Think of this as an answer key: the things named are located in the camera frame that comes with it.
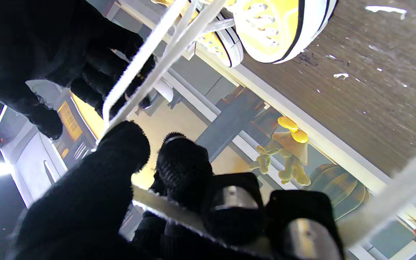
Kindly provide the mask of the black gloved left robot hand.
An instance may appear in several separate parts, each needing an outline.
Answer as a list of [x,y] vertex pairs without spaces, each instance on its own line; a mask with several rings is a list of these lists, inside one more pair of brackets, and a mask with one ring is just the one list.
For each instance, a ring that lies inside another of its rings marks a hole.
[[306,243],[317,248],[316,260],[345,258],[326,194],[275,190],[264,205],[255,174],[214,174],[207,150],[178,132],[163,140],[150,191],[199,216],[211,238],[149,210],[132,240],[125,238],[131,176],[149,156],[139,125],[115,126],[20,217],[7,259],[261,260],[231,247],[263,235],[283,260],[306,259]]

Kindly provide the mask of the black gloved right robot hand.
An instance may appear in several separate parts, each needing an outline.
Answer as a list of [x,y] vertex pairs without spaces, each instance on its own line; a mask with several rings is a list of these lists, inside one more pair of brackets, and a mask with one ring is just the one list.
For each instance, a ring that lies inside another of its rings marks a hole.
[[86,0],[0,0],[0,103],[58,140],[62,120],[27,82],[69,88],[101,114],[143,43]]

